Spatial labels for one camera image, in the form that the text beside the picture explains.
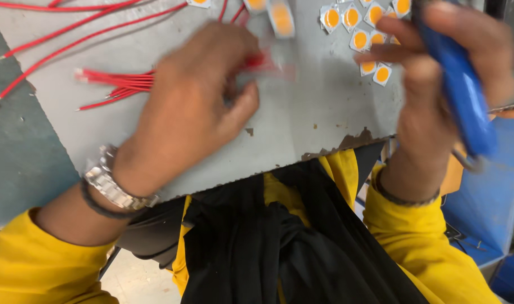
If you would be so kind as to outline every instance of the wristwatch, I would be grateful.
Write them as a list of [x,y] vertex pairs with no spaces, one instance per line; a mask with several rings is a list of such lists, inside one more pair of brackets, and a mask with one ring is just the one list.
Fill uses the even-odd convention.
[[112,178],[112,167],[117,148],[108,145],[99,148],[101,157],[99,163],[92,165],[84,174],[84,179],[96,188],[107,200],[126,210],[140,210],[144,207],[153,207],[159,196],[136,197],[124,191]]

